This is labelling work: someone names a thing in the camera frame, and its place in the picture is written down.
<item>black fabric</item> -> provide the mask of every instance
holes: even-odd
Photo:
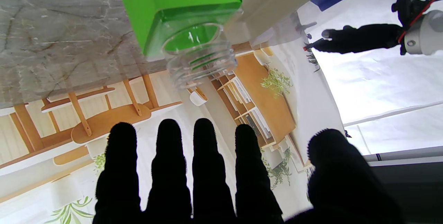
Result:
[[[402,27],[395,24],[370,24],[354,28],[345,26],[343,30],[328,29],[329,38],[321,39],[312,47],[322,52],[359,53],[379,48],[399,45],[397,38]]]
[[[142,212],[136,132],[130,124],[115,125],[106,148],[105,170],[97,182],[93,223],[283,223],[253,129],[238,126],[235,142],[237,216],[225,182],[225,163],[217,151],[214,127],[207,119],[195,123],[192,218],[180,128],[174,120],[163,120],[152,161],[152,189]],[[309,182],[314,208],[294,216],[288,223],[403,222],[396,204],[339,131],[317,134],[308,153],[316,166]]]

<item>clear plastic bottle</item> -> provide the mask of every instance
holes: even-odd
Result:
[[[179,31],[163,45],[174,86],[194,87],[228,74],[237,67],[223,26],[198,24]]]

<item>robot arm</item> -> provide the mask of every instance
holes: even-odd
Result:
[[[406,33],[409,54],[433,55],[443,50],[443,11],[433,10],[422,16]]]
[[[320,39],[304,49],[315,48],[323,52],[358,53],[400,45],[400,54],[433,55],[443,50],[443,12],[433,10],[424,14],[439,0],[397,0],[392,12],[398,13],[402,26],[370,24],[358,29],[345,26],[343,30],[327,29]]]

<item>wooden leg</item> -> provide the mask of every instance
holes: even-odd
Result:
[[[77,99],[75,92],[68,93],[68,96],[69,96],[69,100],[72,103],[72,106],[74,107],[75,111],[77,112],[77,115],[80,118],[80,121],[82,122],[82,125],[84,127],[84,131],[86,131],[88,137],[90,137],[92,135],[92,131],[91,131],[91,128],[89,127],[89,124],[88,124],[86,118],[84,117],[82,108],[80,107],[79,100]]]
[[[152,106],[154,108],[159,107],[159,103],[157,101],[157,97],[155,96],[154,87],[152,86],[151,79],[148,74],[145,74],[143,77],[143,83],[146,87],[147,96],[149,97],[149,101],[152,102]]]
[[[34,151],[42,150],[44,146],[40,134],[38,134],[37,128],[35,128],[25,105],[14,106],[14,109]]]
[[[48,105],[50,102],[47,98],[42,99],[44,105]],[[54,113],[48,112],[49,118],[51,118],[52,125],[54,126],[55,132],[60,132],[57,121],[55,120]]]
[[[126,91],[128,92],[129,97],[131,98],[131,101],[136,109],[137,114],[139,116],[141,116],[141,110],[140,110],[140,107],[138,106],[136,98],[134,97],[134,93],[133,93],[133,90],[131,89],[131,85],[129,84],[129,80],[127,80],[127,79],[123,80],[123,83],[125,84]]]
[[[20,136],[22,137],[22,140],[25,143],[27,150],[29,151],[29,153],[33,153],[35,150],[34,148],[32,148],[32,144],[30,143],[26,135],[25,129],[23,129],[23,126],[20,123],[19,117],[17,117],[17,114],[15,112],[10,114],[10,116],[17,130],[19,131]]]
[[[108,109],[112,109],[111,107],[111,101],[109,101],[109,97],[107,94],[105,94],[106,104],[108,105]]]

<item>marble surface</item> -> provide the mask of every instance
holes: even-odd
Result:
[[[165,70],[121,0],[0,0],[0,109]]]

